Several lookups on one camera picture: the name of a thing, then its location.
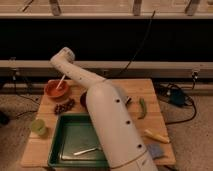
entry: cable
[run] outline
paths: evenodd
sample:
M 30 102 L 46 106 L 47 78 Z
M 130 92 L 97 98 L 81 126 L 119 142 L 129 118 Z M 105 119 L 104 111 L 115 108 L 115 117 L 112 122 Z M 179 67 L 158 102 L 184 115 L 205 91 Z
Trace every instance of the cable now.
M 144 35 L 144 38 L 139 46 L 139 48 L 136 50 L 134 56 L 132 57 L 132 59 L 129 60 L 128 64 L 118 73 L 116 74 L 115 76 L 113 76 L 112 78 L 115 78 L 115 77 L 119 77 L 120 75 L 122 75 L 129 67 L 129 65 L 134 61 L 134 59 L 137 57 L 137 55 L 139 54 L 139 52 L 144 48 L 144 45 L 146 43 L 146 40 L 150 34 L 150 30 L 151 30 L 151 26 L 152 26 L 152 21 L 154 19 L 154 16 L 155 16 L 155 11 L 153 11 L 152 13 L 152 16 L 149 20 L 149 24 L 147 26 L 147 29 L 146 29 L 146 33 Z
M 39 105 L 39 103 L 36 102 L 35 100 L 33 100 L 33 99 L 29 98 L 29 97 L 22 96 L 22 95 L 20 95 L 20 94 L 17 92 L 17 88 L 16 88 L 16 77 L 15 77 L 15 76 L 13 76 L 13 84 L 14 84 L 14 92 L 15 92 L 15 94 L 16 94 L 17 96 L 22 97 L 22 98 L 27 99 L 27 100 L 30 100 L 30 101 L 32 101 L 33 103 Z
M 37 110 L 25 111 L 25 112 L 22 112 L 22 113 L 17 114 L 17 115 L 14 116 L 14 117 L 11 117 L 10 119 L 11 119 L 11 120 L 19 119 L 19 118 L 20 118 L 22 115 L 24 115 L 24 114 L 27 114 L 27 113 L 35 113 L 35 112 L 37 112 Z
M 181 87 L 179 87 L 176 84 L 172 84 L 172 83 L 169 83 L 166 87 L 164 87 L 162 85 L 155 85 L 155 87 L 157 88 L 156 92 L 158 91 L 158 93 L 160 93 L 163 97 L 167 97 L 167 98 L 168 98 L 168 94 L 166 92 L 168 92 L 169 90 L 179 89 L 179 90 L 182 91 Z M 184 93 L 184 96 L 185 96 L 185 103 L 184 103 L 183 106 L 191 106 L 191 107 L 193 107 L 194 112 L 193 112 L 192 116 L 190 118 L 187 118 L 187 119 L 184 119 L 184 120 L 166 122 L 165 123 L 166 125 L 172 125 L 172 124 L 179 124 L 179 123 L 188 122 L 188 121 L 193 120 L 196 117 L 197 108 L 195 106 L 194 100 L 189 95 L 187 95 L 186 93 Z M 162 98 L 159 98 L 159 96 L 158 96 L 158 99 L 161 100 L 161 101 L 164 101 L 166 103 L 169 103 L 169 101 L 165 101 Z
M 197 115 L 197 108 L 196 108 L 196 106 L 195 106 L 193 100 L 191 101 L 191 103 L 192 103 L 192 107 L 193 107 L 193 109 L 194 109 L 194 113 L 193 113 L 193 115 L 192 115 L 190 118 L 184 119 L 184 120 L 180 120 L 180 121 L 166 122 L 165 124 L 166 124 L 166 125 L 172 125 L 172 124 L 179 124 L 179 123 L 184 123 L 184 122 L 188 122 L 188 121 L 193 120 L 193 119 L 196 117 L 196 115 Z

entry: green cup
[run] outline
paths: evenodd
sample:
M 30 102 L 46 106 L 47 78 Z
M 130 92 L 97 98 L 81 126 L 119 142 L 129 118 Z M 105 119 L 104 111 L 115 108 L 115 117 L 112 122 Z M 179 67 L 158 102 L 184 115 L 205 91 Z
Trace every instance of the green cup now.
M 42 119 L 36 119 L 31 122 L 30 130 L 37 135 L 44 135 L 46 133 L 45 122 Z

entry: orange bowl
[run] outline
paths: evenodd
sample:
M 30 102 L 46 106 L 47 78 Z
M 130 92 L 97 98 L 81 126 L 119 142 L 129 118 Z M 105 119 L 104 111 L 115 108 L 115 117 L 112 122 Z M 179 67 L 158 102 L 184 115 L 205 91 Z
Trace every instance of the orange bowl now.
M 59 98 L 69 92 L 69 85 L 66 81 L 63 81 L 58 89 L 60 80 L 51 80 L 44 87 L 44 93 L 50 98 Z

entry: green tray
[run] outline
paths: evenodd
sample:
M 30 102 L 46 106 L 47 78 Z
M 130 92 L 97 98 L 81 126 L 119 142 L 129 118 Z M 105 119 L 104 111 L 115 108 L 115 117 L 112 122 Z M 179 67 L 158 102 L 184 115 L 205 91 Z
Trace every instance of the green tray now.
M 61 115 L 49 153 L 50 167 L 108 167 L 103 151 L 79 156 L 73 153 L 99 146 L 99 140 L 88 114 Z

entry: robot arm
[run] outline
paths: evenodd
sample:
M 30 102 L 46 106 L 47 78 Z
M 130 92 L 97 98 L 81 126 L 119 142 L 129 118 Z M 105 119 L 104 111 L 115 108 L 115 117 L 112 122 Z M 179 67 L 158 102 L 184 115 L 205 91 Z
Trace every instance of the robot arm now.
M 97 136 L 114 171 L 157 171 L 125 106 L 125 94 L 109 80 L 73 65 L 74 56 L 62 49 L 51 63 L 58 70 L 88 88 L 87 109 Z
M 72 62 L 74 59 L 74 53 L 69 48 L 65 47 L 53 56 L 50 62 L 57 70 L 67 77 L 72 78 L 85 88 L 89 88 L 93 84 L 106 80 L 95 73 L 73 65 Z

